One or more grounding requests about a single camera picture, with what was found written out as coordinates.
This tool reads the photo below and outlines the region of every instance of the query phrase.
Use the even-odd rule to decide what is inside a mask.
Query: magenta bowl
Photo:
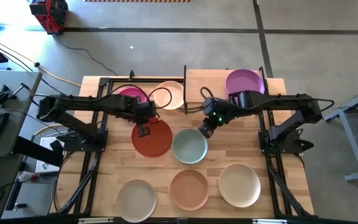
[[[147,101],[147,98],[142,93],[142,91],[140,91],[138,88],[135,88],[135,87],[126,88],[125,90],[122,90],[121,92],[119,92],[119,94],[126,95],[126,96],[131,96],[131,97],[136,97],[138,99],[138,101],[140,100],[140,102],[146,102]]]
[[[235,70],[226,78],[226,91],[227,95],[240,91],[257,91],[264,94],[264,80],[251,70]]]

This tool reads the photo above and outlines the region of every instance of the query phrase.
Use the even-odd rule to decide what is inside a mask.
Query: concrete floor
[[[51,35],[22,31],[22,26],[38,24],[25,1],[15,2],[19,2],[21,17],[9,16],[12,12],[6,9],[14,6],[0,4],[5,9],[0,24],[9,24],[0,31],[0,42],[40,62],[53,74],[77,83],[85,75],[112,75],[84,52],[65,49]],[[358,29],[358,0],[259,3],[266,29]],[[67,27],[257,27],[251,0],[193,0],[186,4],[69,0],[68,5]],[[264,65],[257,34],[66,32],[60,38],[71,47],[88,49],[120,75],[128,75],[131,69],[137,75],[182,75],[183,65],[221,69],[257,69]],[[267,35],[266,39],[273,75],[285,79],[288,94],[330,98],[341,106],[358,93],[358,35]],[[6,66],[21,70],[13,63],[0,65]],[[48,75],[44,78],[65,93],[79,91]],[[43,84],[38,93],[54,94]],[[29,113],[35,115],[36,108],[31,107]],[[21,134],[29,138],[40,128],[41,124],[26,119]],[[315,213],[358,221],[358,180],[346,182],[343,178],[357,172],[358,166],[341,124],[321,121],[305,125],[302,137],[315,144],[304,156]]]

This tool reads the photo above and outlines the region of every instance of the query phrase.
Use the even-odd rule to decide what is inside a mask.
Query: wooden tabletop
[[[189,107],[199,106],[203,102],[202,98],[199,97],[202,86],[207,86],[216,97],[225,98],[221,83],[224,82],[230,72],[230,70],[188,70],[186,94],[187,100],[191,102]],[[207,76],[210,76],[208,81],[204,81]],[[100,77],[84,77],[80,95],[96,96],[99,79]],[[283,79],[269,78],[267,81],[270,94],[285,94]],[[122,84],[115,83],[113,88]],[[150,93],[158,83],[137,83],[137,85],[146,93]],[[202,112],[185,115],[179,111],[158,110],[158,113],[161,119],[168,123],[174,135],[182,129],[197,129],[205,117]],[[289,111],[274,112],[277,124],[286,120],[290,115]],[[75,116],[84,122],[90,122],[92,112],[76,111]],[[148,158],[140,155],[131,142],[133,123],[108,116],[107,127],[109,137],[106,150],[102,153],[94,193],[92,216],[119,217],[120,214],[116,208],[119,190],[127,182],[141,179],[150,183],[157,192],[157,206],[152,217],[273,217],[266,161],[264,155],[260,153],[257,137],[257,131],[260,128],[257,116],[239,118],[215,130],[214,135],[208,139],[206,157],[201,162],[193,165],[178,162],[171,150],[158,158]],[[83,152],[75,152],[64,163],[57,184],[56,201],[58,207],[61,207],[76,189],[80,179],[83,157]],[[219,193],[219,175],[226,166],[233,163],[246,164],[253,168],[259,176],[262,186],[260,197],[250,207],[233,207]],[[284,154],[283,164],[288,188],[304,209],[313,213],[308,184],[301,161],[294,155]],[[202,173],[206,176],[209,184],[210,196],[208,201],[204,207],[194,212],[181,210],[170,199],[170,183],[177,173],[185,169],[194,169]],[[284,211],[282,193],[279,189],[277,189],[277,192],[280,208]],[[83,207],[87,196],[88,188],[85,189],[83,196]]]

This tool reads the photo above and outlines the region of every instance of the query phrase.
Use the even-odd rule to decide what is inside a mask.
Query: metal stand
[[[351,100],[350,102],[344,104],[343,106],[337,108],[333,112],[329,113],[327,116],[324,117],[325,122],[330,122],[334,118],[339,117],[342,121],[343,127],[345,129],[345,132],[347,134],[347,138],[349,139],[349,142],[351,144],[351,147],[353,149],[353,153],[356,157],[357,163],[358,163],[358,145],[356,141],[356,137],[352,132],[352,128],[347,120],[347,114],[349,113],[358,113],[358,96]],[[352,173],[350,175],[345,175],[345,180],[357,180],[358,179],[358,172]]]

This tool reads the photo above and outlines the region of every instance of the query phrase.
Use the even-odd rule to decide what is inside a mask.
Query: beige plate
[[[117,209],[127,222],[137,223],[151,216],[157,204],[157,194],[144,180],[132,180],[122,187],[117,197]]]
[[[231,164],[219,176],[219,191],[231,205],[251,206],[259,198],[260,181],[253,169],[244,164]]]

